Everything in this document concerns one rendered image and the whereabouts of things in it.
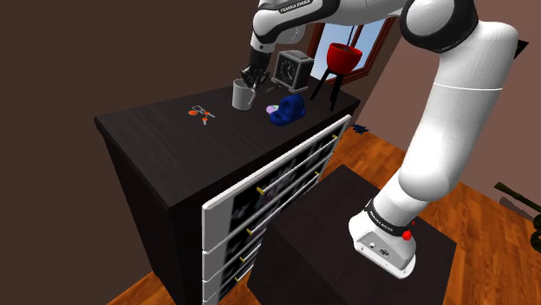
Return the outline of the grey alarm clock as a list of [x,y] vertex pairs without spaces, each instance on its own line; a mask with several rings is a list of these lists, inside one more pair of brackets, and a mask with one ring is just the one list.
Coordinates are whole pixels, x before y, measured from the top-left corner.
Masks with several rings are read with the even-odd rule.
[[313,65],[314,59],[300,50],[280,51],[271,81],[287,87],[291,93],[300,93],[308,88]]

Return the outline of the grey mug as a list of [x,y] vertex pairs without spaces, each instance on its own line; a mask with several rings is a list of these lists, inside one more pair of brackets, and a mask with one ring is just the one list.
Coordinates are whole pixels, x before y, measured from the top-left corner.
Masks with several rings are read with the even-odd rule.
[[256,96],[256,90],[249,88],[243,79],[236,79],[232,83],[231,105],[239,111],[251,109],[252,102]]

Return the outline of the blue rounded figure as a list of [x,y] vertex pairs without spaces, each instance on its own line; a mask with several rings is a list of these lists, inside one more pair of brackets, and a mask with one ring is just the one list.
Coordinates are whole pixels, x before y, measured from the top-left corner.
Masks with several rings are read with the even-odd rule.
[[305,115],[304,98],[300,94],[286,96],[280,100],[278,109],[270,115],[270,122],[284,127]]

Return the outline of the red pot on black stand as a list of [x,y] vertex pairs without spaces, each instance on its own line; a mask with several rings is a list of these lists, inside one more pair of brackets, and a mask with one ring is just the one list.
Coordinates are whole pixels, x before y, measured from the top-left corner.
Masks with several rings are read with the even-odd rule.
[[329,45],[326,57],[327,68],[312,95],[310,96],[310,99],[312,101],[314,100],[329,74],[336,75],[334,86],[329,98],[331,102],[329,110],[333,111],[344,76],[349,74],[355,68],[361,58],[362,52],[359,49],[338,42],[331,43]]

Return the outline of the dark chest of drawers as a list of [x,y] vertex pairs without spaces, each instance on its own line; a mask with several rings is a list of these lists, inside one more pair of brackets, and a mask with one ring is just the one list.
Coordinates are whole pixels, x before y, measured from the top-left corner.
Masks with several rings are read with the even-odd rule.
[[135,107],[95,118],[154,274],[176,305],[202,303],[205,202],[346,115],[364,101],[318,80],[303,93],[305,115],[287,126],[266,107],[285,89],[266,85],[248,111],[231,105],[231,87]]

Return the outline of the red framed window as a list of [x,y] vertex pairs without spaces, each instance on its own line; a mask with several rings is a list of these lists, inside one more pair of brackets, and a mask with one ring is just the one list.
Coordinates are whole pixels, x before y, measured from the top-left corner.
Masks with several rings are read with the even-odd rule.
[[362,52],[362,58],[355,68],[344,76],[342,84],[367,76],[390,30],[397,24],[396,20],[396,17],[389,17],[360,26],[317,23],[308,48],[309,56],[315,59],[310,75],[318,80],[323,76],[327,68],[327,52],[332,42],[348,42]]

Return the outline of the dark robot stand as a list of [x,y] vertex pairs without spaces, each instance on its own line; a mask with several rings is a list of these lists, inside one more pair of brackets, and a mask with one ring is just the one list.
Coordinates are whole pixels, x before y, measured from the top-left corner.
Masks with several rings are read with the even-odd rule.
[[349,220],[377,192],[341,165],[273,217],[247,283],[260,304],[442,305],[456,243],[423,219],[405,279],[355,250]]

